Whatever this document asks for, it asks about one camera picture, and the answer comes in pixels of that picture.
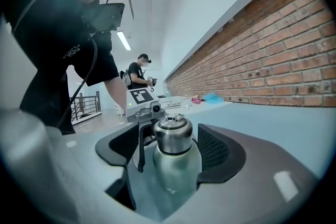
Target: white table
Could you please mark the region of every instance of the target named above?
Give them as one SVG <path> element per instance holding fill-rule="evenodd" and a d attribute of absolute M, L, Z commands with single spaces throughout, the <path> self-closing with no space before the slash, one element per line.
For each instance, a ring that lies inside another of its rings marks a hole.
<path fill-rule="evenodd" d="M 160 99 L 161 107 L 166 109 L 166 112 L 169 114 L 181 113 L 184 115 L 200 113 L 211 109 L 221 108 L 231 102 L 222 102 L 218 104 L 209 104 L 207 102 L 201 102 L 200 104 L 194 104 L 191 101 L 191 97 L 182 97 L 182 96 L 174 96 L 174 97 L 166 97 Z M 167 109 L 168 104 L 181 103 L 180 108 Z"/>

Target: brick wall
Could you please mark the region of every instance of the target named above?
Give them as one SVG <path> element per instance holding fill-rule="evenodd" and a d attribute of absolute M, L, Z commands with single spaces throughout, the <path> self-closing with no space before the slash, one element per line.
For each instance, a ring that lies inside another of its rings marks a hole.
<path fill-rule="evenodd" d="M 324 0 L 253 0 L 167 80 L 174 95 L 336 106 L 336 26 Z"/>

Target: blue cloth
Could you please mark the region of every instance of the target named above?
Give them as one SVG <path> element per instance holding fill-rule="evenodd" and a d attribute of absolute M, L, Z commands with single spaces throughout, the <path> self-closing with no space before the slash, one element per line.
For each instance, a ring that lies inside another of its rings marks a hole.
<path fill-rule="evenodd" d="M 224 102 L 223 97 L 219 97 L 216 93 L 210 92 L 203 96 L 204 101 L 208 102 L 209 104 L 218 104 Z"/>

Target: cable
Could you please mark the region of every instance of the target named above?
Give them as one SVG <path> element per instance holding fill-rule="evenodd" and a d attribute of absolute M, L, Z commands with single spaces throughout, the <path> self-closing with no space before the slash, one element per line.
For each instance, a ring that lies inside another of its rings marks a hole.
<path fill-rule="evenodd" d="M 67 113 L 68 113 L 69 109 L 71 108 L 71 104 L 75 100 L 78 92 L 83 87 L 84 83 L 88 80 L 89 75 L 91 74 L 93 68 L 95 67 L 95 64 L 96 64 L 96 61 L 97 61 L 97 54 L 98 54 L 97 44 L 96 44 L 96 42 L 94 41 L 94 39 L 91 36 L 89 37 L 89 40 L 92 42 L 93 47 L 95 49 L 95 53 L 93 55 L 93 60 L 92 60 L 91 68 L 90 68 L 88 74 L 86 75 L 86 77 L 84 78 L 83 82 L 81 83 L 81 85 L 77 88 L 77 90 L 75 91 L 74 95 L 71 97 L 70 102 L 69 102 L 69 104 L 68 104 L 68 106 L 67 106 L 67 108 L 66 108 L 66 110 L 65 110 L 65 112 L 64 112 L 64 114 L 62 116 L 62 118 L 60 119 L 60 121 L 56 125 L 56 128 L 59 128 L 61 126 L 61 124 L 63 123 L 65 117 L 67 116 Z"/>

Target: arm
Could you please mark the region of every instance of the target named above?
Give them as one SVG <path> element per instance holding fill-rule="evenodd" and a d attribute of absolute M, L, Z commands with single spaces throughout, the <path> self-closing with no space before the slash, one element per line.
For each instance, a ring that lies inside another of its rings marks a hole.
<path fill-rule="evenodd" d="M 148 80 L 138 78 L 137 74 L 131 73 L 132 82 L 148 85 Z"/>
<path fill-rule="evenodd" d="M 104 81 L 105 87 L 115 102 L 121 106 L 121 108 L 126 112 L 127 108 L 127 98 L 126 98 L 126 85 L 117 77 L 108 81 Z"/>

